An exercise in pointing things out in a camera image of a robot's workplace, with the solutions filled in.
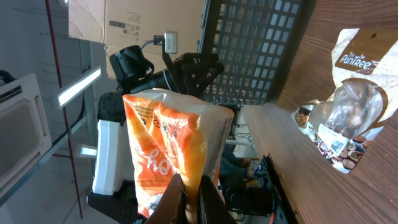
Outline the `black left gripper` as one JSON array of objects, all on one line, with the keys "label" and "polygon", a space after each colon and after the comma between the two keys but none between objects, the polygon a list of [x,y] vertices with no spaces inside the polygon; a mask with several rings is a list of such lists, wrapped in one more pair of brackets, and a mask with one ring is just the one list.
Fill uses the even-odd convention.
[{"label": "black left gripper", "polygon": [[224,71],[218,55],[185,53],[164,71],[167,88],[184,95],[199,97],[212,81]]}]

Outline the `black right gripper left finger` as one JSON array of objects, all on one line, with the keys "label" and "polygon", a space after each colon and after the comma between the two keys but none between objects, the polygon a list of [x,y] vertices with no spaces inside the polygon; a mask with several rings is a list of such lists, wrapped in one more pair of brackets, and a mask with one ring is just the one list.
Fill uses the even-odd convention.
[{"label": "black right gripper left finger", "polygon": [[157,208],[144,223],[184,224],[186,221],[184,184],[180,174],[175,174],[160,198]]}]

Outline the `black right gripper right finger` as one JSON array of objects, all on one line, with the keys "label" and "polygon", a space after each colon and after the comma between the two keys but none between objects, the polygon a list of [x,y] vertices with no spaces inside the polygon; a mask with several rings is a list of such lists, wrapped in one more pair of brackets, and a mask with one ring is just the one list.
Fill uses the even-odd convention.
[{"label": "black right gripper right finger", "polygon": [[237,224],[226,209],[219,191],[207,175],[201,177],[198,217],[201,224]]}]

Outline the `orange snack packet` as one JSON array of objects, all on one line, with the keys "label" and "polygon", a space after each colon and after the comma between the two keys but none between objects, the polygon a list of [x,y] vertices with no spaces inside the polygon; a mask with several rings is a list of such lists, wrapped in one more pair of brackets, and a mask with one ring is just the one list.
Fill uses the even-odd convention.
[{"label": "orange snack packet", "polygon": [[233,111],[163,89],[126,94],[123,103],[138,212],[150,217],[178,174],[194,214],[202,176],[218,178]]}]

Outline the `beige granola bag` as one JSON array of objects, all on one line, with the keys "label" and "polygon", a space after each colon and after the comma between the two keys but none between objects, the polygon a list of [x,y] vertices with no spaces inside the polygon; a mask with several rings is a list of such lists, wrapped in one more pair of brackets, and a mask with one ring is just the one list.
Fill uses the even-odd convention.
[{"label": "beige granola bag", "polygon": [[331,52],[336,86],[292,113],[299,130],[348,174],[397,109],[397,31],[343,29]]}]

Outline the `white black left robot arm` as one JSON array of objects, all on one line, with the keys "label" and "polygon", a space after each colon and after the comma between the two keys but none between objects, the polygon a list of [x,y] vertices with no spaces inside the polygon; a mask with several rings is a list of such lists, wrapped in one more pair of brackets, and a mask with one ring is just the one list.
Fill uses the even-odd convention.
[{"label": "white black left robot arm", "polygon": [[122,156],[127,150],[126,114],[123,95],[152,88],[165,88],[184,95],[199,96],[224,71],[216,53],[185,53],[172,60],[162,53],[166,68],[154,71],[142,47],[133,45],[110,57],[119,89],[103,94],[98,102],[98,151],[92,192],[87,203],[118,223],[145,218],[138,212],[134,182],[121,177]]}]

